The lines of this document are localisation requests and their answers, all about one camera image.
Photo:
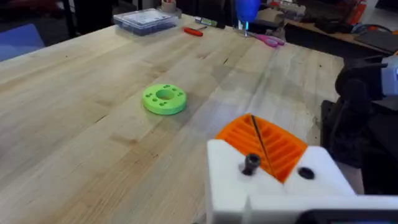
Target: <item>orange ribbed part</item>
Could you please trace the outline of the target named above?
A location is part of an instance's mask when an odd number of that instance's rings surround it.
[[[282,183],[307,148],[303,141],[286,130],[251,114],[230,122],[216,139],[228,142],[245,156],[257,154],[261,159],[260,167]]]

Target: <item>pink scissors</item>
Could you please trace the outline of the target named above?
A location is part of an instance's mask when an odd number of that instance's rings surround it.
[[[278,45],[281,45],[281,46],[285,45],[285,41],[278,37],[262,35],[262,34],[255,34],[252,32],[248,32],[248,34],[250,36],[253,36],[253,37],[257,38],[258,40],[264,42],[266,45],[268,45],[270,47],[278,47]]]

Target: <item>blue chair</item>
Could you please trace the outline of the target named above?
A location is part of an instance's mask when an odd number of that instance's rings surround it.
[[[33,24],[7,30],[0,33],[0,62],[44,47]]]

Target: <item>clear plastic box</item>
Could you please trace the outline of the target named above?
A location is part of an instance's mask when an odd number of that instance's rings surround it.
[[[114,15],[113,20],[120,28],[139,36],[175,27],[178,23],[177,16],[156,9]]]

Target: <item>green ring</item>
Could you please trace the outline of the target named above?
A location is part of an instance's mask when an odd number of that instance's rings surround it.
[[[185,108],[187,95],[175,85],[158,84],[144,90],[142,103],[155,114],[176,114]]]

